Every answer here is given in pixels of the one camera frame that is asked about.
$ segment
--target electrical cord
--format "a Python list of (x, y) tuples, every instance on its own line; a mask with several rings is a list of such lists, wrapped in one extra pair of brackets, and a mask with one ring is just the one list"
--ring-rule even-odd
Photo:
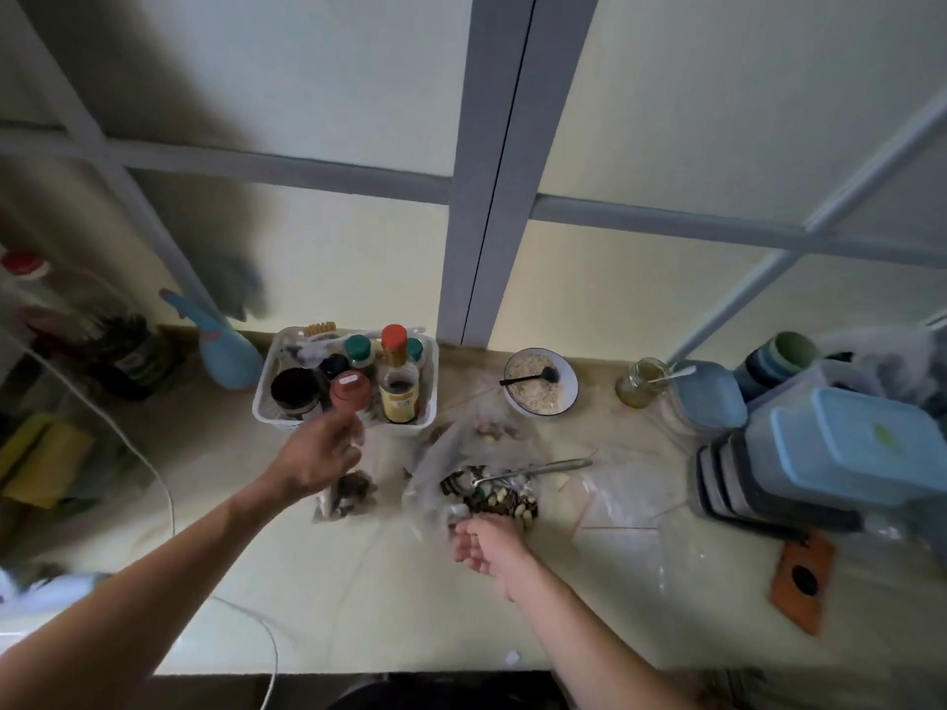
[[(29, 355), (34, 360), (38, 361), (44, 369), (46, 369), (49, 373), (51, 373), (57, 379), (59, 379), (60, 381), (63, 381), (63, 383), (65, 384), (65, 387), (69, 389), (69, 391), (74, 393), (77, 396), (77, 398), (80, 401), (82, 401), (82, 403), (84, 403), (86, 406), (88, 406), (89, 409), (93, 413), (95, 413), (98, 417), (100, 417), (103, 421), (105, 421), (105, 423), (109, 426), (109, 428), (111, 428), (115, 432), (115, 434), (122, 440), (122, 442), (128, 447), (129, 451), (135, 454), (137, 459), (141, 461), (142, 464), (144, 464), (146, 468), (148, 468), (148, 470), (154, 476), (154, 479), (157, 481), (158, 485), (164, 491), (165, 498), (168, 500), (168, 516), (169, 516), (169, 519), (171, 520), (171, 525), (172, 525), (171, 537), (176, 536), (177, 535), (177, 522), (175, 520), (174, 499), (172, 499), (172, 492), (170, 489), (168, 489), (168, 485), (165, 483), (164, 479), (161, 477), (161, 474), (158, 473), (157, 468), (155, 468), (154, 465), (151, 465), (151, 462), (148, 461), (148, 457), (144, 453), (138, 450), (136, 445), (132, 443), (132, 440), (125, 435), (125, 431), (122, 430), (120, 426), (118, 426), (118, 424), (114, 421), (114, 419), (111, 416), (109, 416), (105, 411), (103, 411), (98, 405), (96, 405), (85, 393), (83, 393), (76, 386), (75, 383), (70, 381), (69, 378), (66, 377), (62, 371), (55, 368), (51, 363), (49, 363), (47, 359), (41, 357), (38, 353), (33, 351), (33, 349), (31, 349), (29, 345), (26, 345), (22, 341), (17, 339), (13, 334), (11, 334), (2, 325), (0, 325), (0, 334), (5, 336), (11, 343), (13, 343), (14, 346), (19, 348), (25, 354)], [(273, 673), (270, 676), (270, 684), (266, 689), (266, 695), (263, 697), (263, 702), (259, 706), (259, 710), (266, 710), (266, 706), (270, 701), (270, 696), (273, 695), (273, 687), (277, 682), (277, 675), (279, 674), (279, 648), (277, 645), (276, 636), (274, 636), (273, 631), (270, 630), (270, 626), (266, 623), (266, 621), (264, 621), (261, 617), (259, 617), (259, 615), (256, 612), (254, 612), (254, 610), (251, 610), (249, 608), (244, 608), (241, 605), (232, 603), (229, 600), (226, 600), (219, 596), (211, 596), (210, 598), (212, 600), (216, 600), (217, 602), (227, 606), (228, 608), (231, 608), (231, 610), (234, 610), (243, 615), (246, 615), (251, 620), (256, 621), (260, 626), (262, 626), (262, 628), (266, 631), (266, 634), (269, 636), (270, 643), (273, 645)]]

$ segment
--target forearm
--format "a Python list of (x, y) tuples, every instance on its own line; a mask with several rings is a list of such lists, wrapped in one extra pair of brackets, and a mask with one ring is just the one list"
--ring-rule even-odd
[(510, 595), (583, 710), (693, 708), (540, 561), (524, 563)]
[(0, 656), (0, 710), (123, 704), (281, 508), (250, 486), (101, 582)]

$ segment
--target metal spoon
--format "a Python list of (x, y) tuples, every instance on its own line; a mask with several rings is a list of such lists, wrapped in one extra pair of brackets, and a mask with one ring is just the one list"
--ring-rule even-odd
[(657, 383), (658, 381), (670, 381), (671, 379), (680, 379), (681, 376), (690, 376), (697, 370), (697, 366), (688, 366), (687, 368), (682, 368), (680, 371), (675, 371), (673, 374), (668, 376), (662, 376), (660, 379), (651, 379), (649, 383)]
[(549, 383), (559, 383), (559, 369), (555, 366), (547, 366), (541, 373), (535, 376), (521, 376), (519, 379), (503, 379), (503, 381), (500, 381), (500, 385), (509, 386), (511, 383), (532, 381), (533, 379), (542, 379), (543, 381), (549, 381)]
[(568, 461), (556, 461), (555, 463), (547, 463), (545, 465), (535, 465), (532, 468), (523, 468), (521, 470), (515, 470), (512, 473), (501, 473), (498, 476), (485, 476), (484, 478), (478, 478), (471, 482), (471, 486), (476, 488), (487, 481), (502, 481), (503, 478), (513, 478), (515, 476), (542, 476), (546, 473), (565, 473), (568, 470), (587, 468), (589, 465), (592, 465), (591, 458), (570, 458)]

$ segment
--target green bottle cap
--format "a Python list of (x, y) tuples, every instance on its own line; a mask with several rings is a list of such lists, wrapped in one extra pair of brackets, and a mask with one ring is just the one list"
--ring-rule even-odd
[(415, 339), (411, 337), (408, 339), (408, 356), (411, 357), (411, 360), (414, 363), (420, 361), (420, 357), (424, 354), (424, 345), (421, 344), (420, 339)]
[(353, 361), (364, 361), (371, 353), (371, 341), (368, 336), (355, 334), (346, 339), (346, 353)]

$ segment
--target white basket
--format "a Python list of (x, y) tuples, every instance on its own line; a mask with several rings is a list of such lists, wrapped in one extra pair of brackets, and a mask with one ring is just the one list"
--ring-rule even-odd
[[(335, 333), (339, 336), (346, 336), (361, 333), (361, 331), (351, 328), (338, 328)], [(413, 423), (387, 423), (385, 420), (381, 420), (373, 424), (372, 428), (385, 429), (385, 432), (391, 435), (418, 435), (434, 423), (434, 417), (437, 415), (437, 370), (440, 366), (440, 350), (437, 348), (437, 342), (430, 336), (419, 334), (418, 338), (424, 342), (430, 356), (421, 372), (420, 398), (422, 410), (420, 415)], [(299, 366), (284, 349), (290, 343), (299, 343), (302, 339), (302, 326), (289, 326), (273, 337), (273, 343), (270, 345), (270, 350), (266, 354), (266, 361), (263, 363), (263, 373), (259, 375), (259, 383), (256, 385), (256, 393), (253, 396), (253, 416), (257, 421), (286, 430), (297, 429), (302, 423), (296, 418), (287, 418), (283, 410), (270, 396), (270, 384), (273, 383), (276, 375), (280, 371)]]

